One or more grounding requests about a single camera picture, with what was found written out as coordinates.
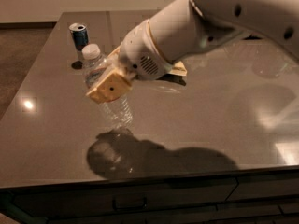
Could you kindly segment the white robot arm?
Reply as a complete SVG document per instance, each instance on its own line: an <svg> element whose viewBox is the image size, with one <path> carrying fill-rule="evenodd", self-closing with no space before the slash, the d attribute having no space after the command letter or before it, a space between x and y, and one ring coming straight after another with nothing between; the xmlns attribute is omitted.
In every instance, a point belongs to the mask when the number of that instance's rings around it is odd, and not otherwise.
<svg viewBox="0 0 299 224"><path fill-rule="evenodd" d="M190 55L207 53L251 33L299 59L299 0L175 0L131 30L108 56L87 96L114 101L132 81L155 80Z"/></svg>

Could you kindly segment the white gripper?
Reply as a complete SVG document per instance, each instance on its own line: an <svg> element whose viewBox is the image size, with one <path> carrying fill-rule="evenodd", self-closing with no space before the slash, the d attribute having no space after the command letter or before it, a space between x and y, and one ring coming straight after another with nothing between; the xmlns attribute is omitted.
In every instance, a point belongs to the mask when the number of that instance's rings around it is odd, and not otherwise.
<svg viewBox="0 0 299 224"><path fill-rule="evenodd" d="M150 30L150 21L142 21L123 39L119 63L140 80L155 80L173 67L157 49ZM115 101L132 89L132 82L119 68L108 68L87 91L86 96L98 104Z"/></svg>

